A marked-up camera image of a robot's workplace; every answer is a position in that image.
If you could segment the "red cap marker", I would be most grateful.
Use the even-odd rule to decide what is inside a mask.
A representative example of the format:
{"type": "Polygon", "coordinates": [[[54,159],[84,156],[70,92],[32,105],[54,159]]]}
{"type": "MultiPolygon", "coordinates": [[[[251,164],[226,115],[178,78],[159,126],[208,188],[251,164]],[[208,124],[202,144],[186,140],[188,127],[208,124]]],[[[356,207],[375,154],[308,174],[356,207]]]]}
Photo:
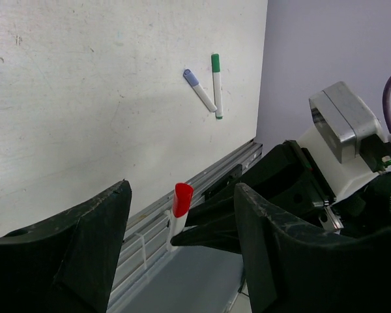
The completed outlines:
{"type": "Polygon", "coordinates": [[[174,189],[173,203],[169,215],[169,232],[167,237],[167,251],[173,252],[177,247],[173,246],[171,240],[174,236],[183,231],[194,189],[186,183],[177,183],[174,189]]]}

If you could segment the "lavender cap marker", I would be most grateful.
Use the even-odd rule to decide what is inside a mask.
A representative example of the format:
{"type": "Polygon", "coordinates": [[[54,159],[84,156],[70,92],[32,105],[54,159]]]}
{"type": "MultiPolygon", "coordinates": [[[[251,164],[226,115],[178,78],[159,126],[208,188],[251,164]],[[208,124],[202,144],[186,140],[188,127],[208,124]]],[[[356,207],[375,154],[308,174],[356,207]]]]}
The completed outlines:
{"type": "Polygon", "coordinates": [[[217,111],[216,105],[212,102],[208,94],[202,88],[201,84],[199,83],[198,79],[195,77],[193,72],[190,69],[185,69],[183,72],[183,77],[191,86],[191,88],[194,90],[196,95],[200,98],[202,103],[206,106],[208,111],[212,113],[216,112],[217,111]]]}

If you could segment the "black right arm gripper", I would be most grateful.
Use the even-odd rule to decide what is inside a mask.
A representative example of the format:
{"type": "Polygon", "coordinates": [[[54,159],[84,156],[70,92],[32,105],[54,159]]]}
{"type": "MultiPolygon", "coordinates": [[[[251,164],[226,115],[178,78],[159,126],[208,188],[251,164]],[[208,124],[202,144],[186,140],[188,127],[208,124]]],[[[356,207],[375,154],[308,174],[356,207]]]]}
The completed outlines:
{"type": "Polygon", "coordinates": [[[359,155],[374,178],[338,194],[287,140],[190,209],[187,227],[235,208],[253,312],[391,312],[391,228],[376,232],[391,226],[391,143],[371,135],[359,155]]]}

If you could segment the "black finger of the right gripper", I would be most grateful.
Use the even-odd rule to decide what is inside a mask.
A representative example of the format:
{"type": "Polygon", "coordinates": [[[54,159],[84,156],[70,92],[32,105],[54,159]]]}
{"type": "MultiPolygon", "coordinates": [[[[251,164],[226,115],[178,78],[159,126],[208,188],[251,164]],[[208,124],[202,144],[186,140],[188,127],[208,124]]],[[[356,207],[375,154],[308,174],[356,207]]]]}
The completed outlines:
{"type": "Polygon", "coordinates": [[[217,230],[195,226],[180,232],[171,239],[172,246],[204,246],[235,254],[242,254],[236,229],[217,230]]]}

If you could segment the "green cap marker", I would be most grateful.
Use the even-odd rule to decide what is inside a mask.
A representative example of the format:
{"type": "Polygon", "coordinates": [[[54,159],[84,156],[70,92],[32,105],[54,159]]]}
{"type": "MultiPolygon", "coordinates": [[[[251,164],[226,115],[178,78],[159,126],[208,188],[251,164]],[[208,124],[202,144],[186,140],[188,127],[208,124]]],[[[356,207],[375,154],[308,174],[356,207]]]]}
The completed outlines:
{"type": "Polygon", "coordinates": [[[223,119],[224,107],[222,102],[222,81],[221,81],[221,68],[220,68],[220,56],[218,53],[211,55],[212,63],[212,80],[214,89],[214,103],[217,107],[215,115],[217,119],[223,119]]]}

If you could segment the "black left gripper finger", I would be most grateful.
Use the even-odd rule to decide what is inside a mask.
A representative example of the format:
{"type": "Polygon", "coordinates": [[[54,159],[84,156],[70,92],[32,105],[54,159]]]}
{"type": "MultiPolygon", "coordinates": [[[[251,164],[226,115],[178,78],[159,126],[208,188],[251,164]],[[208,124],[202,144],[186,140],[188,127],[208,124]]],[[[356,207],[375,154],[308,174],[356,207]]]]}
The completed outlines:
{"type": "Polygon", "coordinates": [[[105,312],[131,200],[122,180],[0,237],[0,312],[105,312]]]}

